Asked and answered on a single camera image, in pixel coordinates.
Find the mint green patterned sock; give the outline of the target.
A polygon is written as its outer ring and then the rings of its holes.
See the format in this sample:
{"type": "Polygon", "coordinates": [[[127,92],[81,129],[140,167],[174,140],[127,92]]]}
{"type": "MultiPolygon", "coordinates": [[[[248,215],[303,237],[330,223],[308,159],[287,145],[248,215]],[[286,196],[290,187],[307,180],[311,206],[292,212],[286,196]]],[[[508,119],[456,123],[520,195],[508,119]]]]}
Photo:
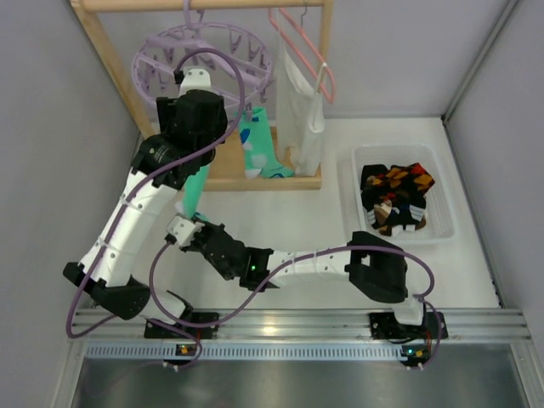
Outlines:
{"type": "Polygon", "coordinates": [[[201,167],[195,175],[188,177],[184,185],[184,193],[181,201],[175,204],[177,213],[187,219],[198,217],[207,219],[197,211],[201,199],[201,194],[207,182],[207,177],[210,172],[210,165],[201,167]]]}

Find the brown striped sock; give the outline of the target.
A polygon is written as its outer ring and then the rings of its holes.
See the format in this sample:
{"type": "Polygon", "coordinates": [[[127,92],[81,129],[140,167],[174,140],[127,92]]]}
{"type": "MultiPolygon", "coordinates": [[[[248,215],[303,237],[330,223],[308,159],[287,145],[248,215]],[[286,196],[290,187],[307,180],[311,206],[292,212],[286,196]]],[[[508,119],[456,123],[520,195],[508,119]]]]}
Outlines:
{"type": "Polygon", "coordinates": [[[375,206],[377,224],[373,227],[381,235],[393,236],[394,228],[399,225],[398,214],[400,210],[394,206],[395,200],[382,198],[382,203],[375,206]]]}

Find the black red argyle sock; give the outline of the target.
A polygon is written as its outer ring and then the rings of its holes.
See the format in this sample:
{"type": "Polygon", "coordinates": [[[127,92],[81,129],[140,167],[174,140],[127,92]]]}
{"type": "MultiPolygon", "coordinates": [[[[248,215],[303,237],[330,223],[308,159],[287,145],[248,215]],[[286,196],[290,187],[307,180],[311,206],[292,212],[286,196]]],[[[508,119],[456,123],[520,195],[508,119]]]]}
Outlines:
{"type": "Polygon", "coordinates": [[[421,196],[425,196],[435,185],[434,177],[419,163],[413,163],[408,170],[408,186],[421,196]]]}
{"type": "Polygon", "coordinates": [[[378,185],[379,195],[390,201],[396,199],[408,199],[417,191],[409,171],[401,167],[390,168],[377,177],[380,180],[378,185]]]}

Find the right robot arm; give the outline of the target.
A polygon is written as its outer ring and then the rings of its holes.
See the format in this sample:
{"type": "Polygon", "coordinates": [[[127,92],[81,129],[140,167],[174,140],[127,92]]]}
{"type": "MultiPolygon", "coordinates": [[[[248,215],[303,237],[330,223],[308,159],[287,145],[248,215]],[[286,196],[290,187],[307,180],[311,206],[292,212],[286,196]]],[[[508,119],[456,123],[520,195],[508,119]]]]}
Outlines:
{"type": "Polygon", "coordinates": [[[348,282],[370,300],[388,304],[401,325],[419,326],[425,307],[409,293],[407,259],[416,258],[368,232],[352,234],[346,246],[316,252],[282,252],[246,246],[222,224],[205,222],[185,241],[183,252],[197,252],[226,281],[252,292],[312,281],[348,282]]]}

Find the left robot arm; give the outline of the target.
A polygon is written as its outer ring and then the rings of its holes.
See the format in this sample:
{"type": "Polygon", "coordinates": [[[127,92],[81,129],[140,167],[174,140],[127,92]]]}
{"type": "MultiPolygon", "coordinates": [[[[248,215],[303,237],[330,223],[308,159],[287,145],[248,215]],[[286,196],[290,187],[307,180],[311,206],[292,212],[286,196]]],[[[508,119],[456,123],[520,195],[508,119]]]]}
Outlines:
{"type": "Polygon", "coordinates": [[[123,319],[165,316],[150,295],[150,288],[133,277],[133,267],[146,236],[162,209],[182,190],[187,178],[209,164],[208,151],[174,167],[222,137],[228,126],[224,98],[193,89],[176,99],[157,101],[161,131],[145,139],[136,153],[121,198],[92,248],[78,262],[68,263],[64,277],[103,309],[123,319]]]}

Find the white cloth on hanger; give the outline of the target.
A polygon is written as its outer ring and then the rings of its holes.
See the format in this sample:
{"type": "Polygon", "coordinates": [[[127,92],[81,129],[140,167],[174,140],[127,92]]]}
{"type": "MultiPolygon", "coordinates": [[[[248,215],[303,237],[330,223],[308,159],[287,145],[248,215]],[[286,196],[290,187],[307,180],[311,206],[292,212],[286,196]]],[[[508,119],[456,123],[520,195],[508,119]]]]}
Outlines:
{"type": "Polygon", "coordinates": [[[281,47],[275,83],[278,155],[290,155],[298,177],[314,177],[320,166],[325,129],[318,81],[308,81],[286,48],[281,47]]]}

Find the pink clothes hanger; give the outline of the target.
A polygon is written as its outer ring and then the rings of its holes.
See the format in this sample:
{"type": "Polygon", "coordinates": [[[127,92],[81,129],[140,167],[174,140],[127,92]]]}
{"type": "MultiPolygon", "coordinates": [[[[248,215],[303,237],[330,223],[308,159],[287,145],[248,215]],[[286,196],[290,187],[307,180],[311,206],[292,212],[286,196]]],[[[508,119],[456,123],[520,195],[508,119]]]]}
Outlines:
{"type": "Polygon", "coordinates": [[[333,105],[337,97],[337,82],[328,64],[331,45],[333,1],[321,1],[319,41],[315,45],[303,28],[303,14],[297,20],[285,8],[270,8],[269,23],[277,31],[280,39],[290,49],[293,57],[305,67],[306,71],[319,83],[319,91],[329,105],[333,105]]]}

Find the black sock with white stripes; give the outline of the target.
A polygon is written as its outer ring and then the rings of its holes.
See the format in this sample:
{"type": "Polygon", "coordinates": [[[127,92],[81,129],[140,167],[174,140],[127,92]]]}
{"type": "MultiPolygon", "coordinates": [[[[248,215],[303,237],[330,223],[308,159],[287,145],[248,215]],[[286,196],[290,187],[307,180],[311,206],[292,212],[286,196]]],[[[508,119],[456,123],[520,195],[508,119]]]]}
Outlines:
{"type": "Polygon", "coordinates": [[[381,185],[379,176],[384,176],[387,171],[388,168],[383,164],[365,165],[362,167],[360,197],[372,227],[377,224],[375,206],[379,206],[383,202],[381,198],[383,186],[381,185]]]}

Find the white plastic laundry basket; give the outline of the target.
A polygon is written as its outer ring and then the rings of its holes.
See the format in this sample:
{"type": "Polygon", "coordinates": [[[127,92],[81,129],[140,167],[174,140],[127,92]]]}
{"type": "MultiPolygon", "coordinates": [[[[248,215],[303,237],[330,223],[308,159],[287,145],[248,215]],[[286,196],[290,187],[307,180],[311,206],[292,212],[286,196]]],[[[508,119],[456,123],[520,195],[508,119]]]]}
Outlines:
{"type": "Polygon", "coordinates": [[[448,183],[444,181],[442,167],[432,149],[425,144],[379,145],[363,144],[337,159],[337,170],[343,203],[343,216],[349,232],[362,230],[381,237],[371,226],[376,217],[369,214],[362,201],[363,170],[372,165],[406,167],[420,164],[435,180],[435,185],[424,196],[426,207],[421,212],[426,225],[416,230],[412,227],[395,227],[393,235],[386,237],[399,246],[433,246],[452,241],[456,235],[457,222],[449,202],[448,183]]]}

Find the aluminium corner profile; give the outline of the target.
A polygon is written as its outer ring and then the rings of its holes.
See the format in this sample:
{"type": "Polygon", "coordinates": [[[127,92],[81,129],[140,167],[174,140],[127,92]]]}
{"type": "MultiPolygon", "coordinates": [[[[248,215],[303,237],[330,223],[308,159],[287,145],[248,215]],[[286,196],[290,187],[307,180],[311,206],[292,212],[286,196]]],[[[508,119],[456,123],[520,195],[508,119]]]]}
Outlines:
{"type": "Polygon", "coordinates": [[[505,31],[522,3],[523,2],[520,0],[503,1],[498,15],[494,18],[490,29],[484,36],[484,40],[477,49],[477,53],[463,74],[461,81],[450,99],[450,102],[440,117],[445,128],[449,125],[462,101],[466,98],[473,82],[483,69],[487,59],[490,57],[494,48],[499,43],[502,33],[505,31]]]}

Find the wooden drying rack frame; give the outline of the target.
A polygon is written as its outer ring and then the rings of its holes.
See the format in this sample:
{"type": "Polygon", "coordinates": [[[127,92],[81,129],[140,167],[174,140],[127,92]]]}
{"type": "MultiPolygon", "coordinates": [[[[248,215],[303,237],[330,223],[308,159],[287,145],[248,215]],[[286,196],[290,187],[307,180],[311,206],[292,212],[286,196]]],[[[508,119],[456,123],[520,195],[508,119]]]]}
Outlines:
{"type": "Polygon", "coordinates": [[[256,8],[250,1],[75,1],[72,8],[145,139],[165,114],[158,104],[184,94],[201,77],[225,103],[233,135],[213,162],[191,177],[187,190],[317,190],[321,186],[322,105],[336,98],[326,64],[332,3],[321,3],[320,44],[306,57],[281,28],[287,2],[264,1],[279,39],[273,52],[253,32],[193,13],[256,8]],[[101,12],[181,9],[184,23],[150,35],[125,71],[99,20],[101,12]]]}

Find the aluminium mounting rail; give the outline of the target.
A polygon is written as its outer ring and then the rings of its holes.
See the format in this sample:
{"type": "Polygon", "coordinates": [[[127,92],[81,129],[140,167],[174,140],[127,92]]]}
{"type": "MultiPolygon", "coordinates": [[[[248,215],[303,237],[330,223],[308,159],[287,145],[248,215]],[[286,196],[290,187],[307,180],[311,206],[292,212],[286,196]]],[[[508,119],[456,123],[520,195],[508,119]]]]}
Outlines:
{"type": "MultiPolygon", "coordinates": [[[[246,309],[204,329],[201,340],[230,343],[372,343],[371,309],[246,309]]],[[[441,309],[447,343],[527,343],[530,329],[516,309],[441,309]]]]}

